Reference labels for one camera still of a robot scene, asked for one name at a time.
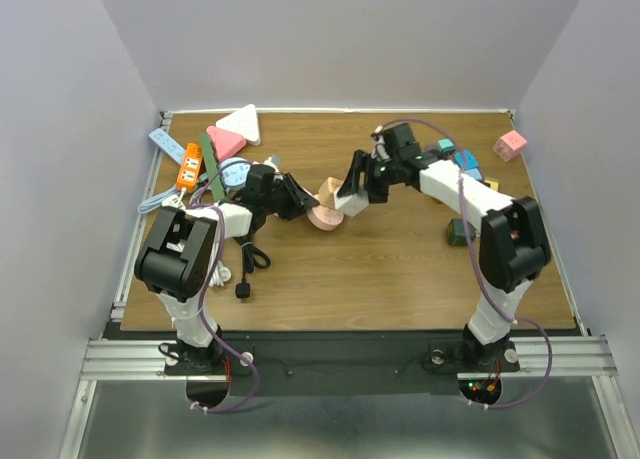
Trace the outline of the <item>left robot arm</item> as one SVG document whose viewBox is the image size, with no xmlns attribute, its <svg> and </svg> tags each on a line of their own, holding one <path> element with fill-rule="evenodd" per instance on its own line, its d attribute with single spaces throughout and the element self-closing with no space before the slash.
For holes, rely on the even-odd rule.
<svg viewBox="0 0 640 459">
<path fill-rule="evenodd" d="M 249 237 L 270 215 L 292 220 L 319 205 L 289 173 L 256 165 L 245 187 L 213 204 L 162 206 L 138 253 L 134 275 L 164 304 L 177 333 L 164 355 L 210 373 L 220 365 L 221 328 L 204 295 L 220 262 L 225 241 Z"/>
</svg>

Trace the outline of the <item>pink cube socket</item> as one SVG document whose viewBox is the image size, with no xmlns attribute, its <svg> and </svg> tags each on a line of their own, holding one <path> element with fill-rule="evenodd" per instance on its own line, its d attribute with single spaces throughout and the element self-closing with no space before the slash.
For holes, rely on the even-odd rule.
<svg viewBox="0 0 640 459">
<path fill-rule="evenodd" d="M 498 138 L 493 151 L 504 162 L 509 162 L 518 157 L 528 141 L 516 130 L 511 130 Z"/>
</svg>

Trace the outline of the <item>white grey cube plug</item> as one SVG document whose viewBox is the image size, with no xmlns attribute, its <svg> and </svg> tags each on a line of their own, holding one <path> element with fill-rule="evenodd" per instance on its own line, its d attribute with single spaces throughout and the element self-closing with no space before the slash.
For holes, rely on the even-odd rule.
<svg viewBox="0 0 640 459">
<path fill-rule="evenodd" d="M 346 216 L 355 217 L 368 206 L 368 194 L 364 190 L 345 196 L 339 196 L 338 192 L 334 193 L 334 209 Z"/>
</svg>

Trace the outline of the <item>green power strip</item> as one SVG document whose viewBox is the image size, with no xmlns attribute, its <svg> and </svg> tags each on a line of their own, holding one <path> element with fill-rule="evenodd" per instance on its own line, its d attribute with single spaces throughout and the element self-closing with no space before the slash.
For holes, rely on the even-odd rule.
<svg viewBox="0 0 640 459">
<path fill-rule="evenodd" d="M 207 133 L 201 133 L 199 143 L 208 177 L 206 189 L 211 192 L 214 200 L 224 199 L 226 197 L 226 189 L 220 178 L 220 165 L 211 137 Z"/>
</svg>

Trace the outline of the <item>pink round socket with cable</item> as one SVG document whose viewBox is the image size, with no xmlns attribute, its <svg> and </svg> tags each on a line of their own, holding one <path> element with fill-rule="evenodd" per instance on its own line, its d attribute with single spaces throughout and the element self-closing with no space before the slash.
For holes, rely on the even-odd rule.
<svg viewBox="0 0 640 459">
<path fill-rule="evenodd" d="M 318 205 L 306 211 L 307 219 L 317 229 L 325 232 L 333 231 L 344 221 L 345 215 L 335 209 L 332 199 L 326 194 L 316 193 L 313 197 Z"/>
</svg>

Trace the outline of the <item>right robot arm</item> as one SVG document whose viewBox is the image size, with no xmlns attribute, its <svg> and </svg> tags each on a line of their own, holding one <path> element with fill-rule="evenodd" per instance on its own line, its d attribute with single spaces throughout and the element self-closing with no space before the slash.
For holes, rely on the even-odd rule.
<svg viewBox="0 0 640 459">
<path fill-rule="evenodd" d="M 505 348 L 524 294 L 551 260 L 538 203 L 497 192 L 434 151 L 393 158 L 357 150 L 333 194 L 334 206 L 353 217 L 386 202 L 396 184 L 447 205 L 460 214 L 465 229 L 480 235 L 480 243 L 469 247 L 480 298 L 463 329 L 460 357 L 466 366 L 482 369 Z"/>
</svg>

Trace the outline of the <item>dark green cube plug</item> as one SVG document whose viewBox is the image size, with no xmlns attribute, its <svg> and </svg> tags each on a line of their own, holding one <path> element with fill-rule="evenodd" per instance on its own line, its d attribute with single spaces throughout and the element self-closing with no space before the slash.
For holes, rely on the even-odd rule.
<svg viewBox="0 0 640 459">
<path fill-rule="evenodd" d="M 446 241 L 449 246 L 463 247 L 468 245 L 468 240 L 474 242 L 478 236 L 478 230 L 470 223 L 465 223 L 461 218 L 453 218 L 446 228 Z"/>
</svg>

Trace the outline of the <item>beige cube plug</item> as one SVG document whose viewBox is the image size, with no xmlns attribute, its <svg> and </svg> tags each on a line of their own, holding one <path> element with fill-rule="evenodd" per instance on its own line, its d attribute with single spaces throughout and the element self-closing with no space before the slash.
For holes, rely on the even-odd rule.
<svg viewBox="0 0 640 459">
<path fill-rule="evenodd" d="M 321 185 L 317 199 L 323 207 L 335 210 L 335 192 L 338 191 L 343 181 L 334 177 L 328 177 Z"/>
</svg>

